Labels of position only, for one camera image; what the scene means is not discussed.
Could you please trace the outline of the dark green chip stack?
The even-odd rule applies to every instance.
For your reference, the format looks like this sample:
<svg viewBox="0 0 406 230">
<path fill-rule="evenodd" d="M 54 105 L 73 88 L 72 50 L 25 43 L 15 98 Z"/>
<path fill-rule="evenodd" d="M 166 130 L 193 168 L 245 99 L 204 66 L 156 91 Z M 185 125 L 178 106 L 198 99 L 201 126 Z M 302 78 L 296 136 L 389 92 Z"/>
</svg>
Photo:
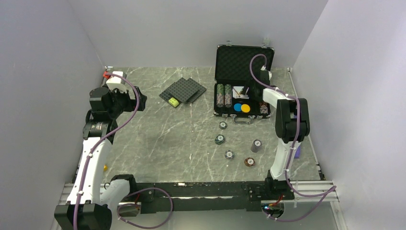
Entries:
<svg viewBox="0 0 406 230">
<path fill-rule="evenodd" d="M 225 97 L 232 97 L 232 86 L 230 84 L 224 85 L 224 94 Z"/>
</svg>

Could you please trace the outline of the purple-grey chip stack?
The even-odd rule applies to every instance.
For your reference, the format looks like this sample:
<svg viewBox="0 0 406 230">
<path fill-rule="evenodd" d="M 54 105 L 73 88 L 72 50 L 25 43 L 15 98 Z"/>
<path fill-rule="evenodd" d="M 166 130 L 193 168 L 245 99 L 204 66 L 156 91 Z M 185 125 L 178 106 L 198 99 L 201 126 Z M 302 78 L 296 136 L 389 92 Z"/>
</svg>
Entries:
<svg viewBox="0 0 406 230">
<path fill-rule="evenodd" d="M 226 108 L 230 108 L 232 106 L 232 96 L 231 95 L 225 95 L 224 104 L 225 104 Z"/>
</svg>

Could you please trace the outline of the grey chip stack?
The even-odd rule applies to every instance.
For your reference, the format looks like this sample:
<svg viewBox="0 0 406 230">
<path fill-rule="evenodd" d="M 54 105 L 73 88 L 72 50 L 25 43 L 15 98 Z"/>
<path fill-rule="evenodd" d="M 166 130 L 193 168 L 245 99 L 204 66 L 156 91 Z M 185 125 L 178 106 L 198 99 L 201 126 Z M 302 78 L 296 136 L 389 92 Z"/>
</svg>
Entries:
<svg viewBox="0 0 406 230">
<path fill-rule="evenodd" d="M 224 107 L 224 95 L 223 94 L 217 94 L 216 95 L 216 107 L 222 108 Z"/>
</svg>

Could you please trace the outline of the small chip stack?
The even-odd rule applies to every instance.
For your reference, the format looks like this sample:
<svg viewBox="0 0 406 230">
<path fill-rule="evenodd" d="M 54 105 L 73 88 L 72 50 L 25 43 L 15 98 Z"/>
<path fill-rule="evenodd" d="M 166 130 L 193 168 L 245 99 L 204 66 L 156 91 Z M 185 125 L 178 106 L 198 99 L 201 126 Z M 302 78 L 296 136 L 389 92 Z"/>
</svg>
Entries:
<svg viewBox="0 0 406 230">
<path fill-rule="evenodd" d="M 220 122 L 220 123 L 219 123 L 219 128 L 220 128 L 220 129 L 226 129 L 226 128 L 227 128 L 227 123 L 224 122 L 224 121 Z"/>
</svg>

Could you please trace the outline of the purple chip stack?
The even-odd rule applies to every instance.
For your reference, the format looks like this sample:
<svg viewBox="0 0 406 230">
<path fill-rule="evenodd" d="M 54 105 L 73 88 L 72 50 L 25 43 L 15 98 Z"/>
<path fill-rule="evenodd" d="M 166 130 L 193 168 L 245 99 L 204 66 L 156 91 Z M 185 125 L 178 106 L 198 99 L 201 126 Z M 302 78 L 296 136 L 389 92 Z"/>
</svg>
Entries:
<svg viewBox="0 0 406 230">
<path fill-rule="evenodd" d="M 255 139 L 252 142 L 252 145 L 251 145 L 250 149 L 251 149 L 252 152 L 257 153 L 257 152 L 260 151 L 261 147 L 262 147 L 262 142 L 259 139 Z"/>
</svg>

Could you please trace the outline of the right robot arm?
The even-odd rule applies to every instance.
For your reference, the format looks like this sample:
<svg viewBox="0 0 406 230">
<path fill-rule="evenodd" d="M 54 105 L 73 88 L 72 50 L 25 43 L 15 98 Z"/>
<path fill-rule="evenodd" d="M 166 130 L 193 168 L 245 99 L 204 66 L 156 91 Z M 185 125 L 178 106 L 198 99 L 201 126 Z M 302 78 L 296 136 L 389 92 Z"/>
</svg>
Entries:
<svg viewBox="0 0 406 230">
<path fill-rule="evenodd" d="M 291 186 L 289 182 L 290 166 L 297 148 L 310 133 L 308 101 L 271 87 L 255 77 L 257 84 L 264 87 L 262 99 L 276 109 L 275 132 L 278 140 L 277 152 L 270 168 L 272 181 L 265 184 L 264 193 L 270 199 L 282 194 L 282 186 Z"/>
</svg>

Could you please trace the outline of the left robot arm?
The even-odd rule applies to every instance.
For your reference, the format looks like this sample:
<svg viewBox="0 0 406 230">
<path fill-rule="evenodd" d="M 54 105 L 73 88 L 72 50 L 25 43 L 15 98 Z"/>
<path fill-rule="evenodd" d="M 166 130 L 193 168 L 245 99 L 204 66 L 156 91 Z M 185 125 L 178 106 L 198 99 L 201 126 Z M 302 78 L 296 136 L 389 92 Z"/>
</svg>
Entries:
<svg viewBox="0 0 406 230">
<path fill-rule="evenodd" d="M 98 87 L 90 92 L 90 110 L 83 128 L 83 149 L 74 186 L 63 205 L 58 205 L 54 217 L 63 230 L 108 230 L 121 200 L 132 201 L 138 188 L 129 174 L 114 176 L 102 192 L 102 178 L 110 153 L 114 130 L 120 127 L 116 119 L 123 112 L 143 111 L 147 97 L 135 87 L 137 96 L 129 91 Z"/>
</svg>

